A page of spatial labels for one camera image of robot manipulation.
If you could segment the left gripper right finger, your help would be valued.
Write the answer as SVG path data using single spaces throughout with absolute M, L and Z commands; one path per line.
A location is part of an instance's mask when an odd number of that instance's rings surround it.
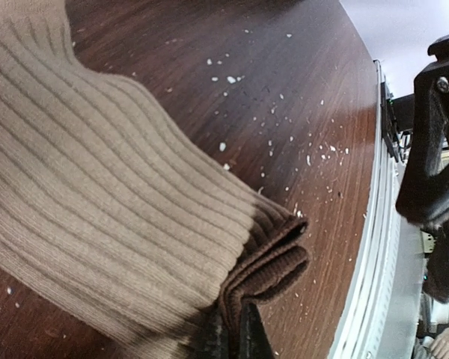
M 431 233 L 423 291 L 449 302 L 449 35 L 432 43 L 427 65 L 414 80 L 412 145 L 395 208 L 410 224 Z

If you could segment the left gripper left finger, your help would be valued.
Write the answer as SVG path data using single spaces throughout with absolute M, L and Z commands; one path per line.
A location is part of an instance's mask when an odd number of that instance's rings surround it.
M 239 358 L 274 359 L 260 312 L 255 304 L 247 304 L 240 321 Z

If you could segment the tan ribbed sock pair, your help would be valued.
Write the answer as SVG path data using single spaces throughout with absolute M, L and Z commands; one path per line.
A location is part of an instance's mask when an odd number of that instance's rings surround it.
M 305 220 L 196 147 L 138 82 L 73 53 L 62 1 L 0 1 L 0 267 L 134 358 L 188 358 L 217 309 L 308 264 Z

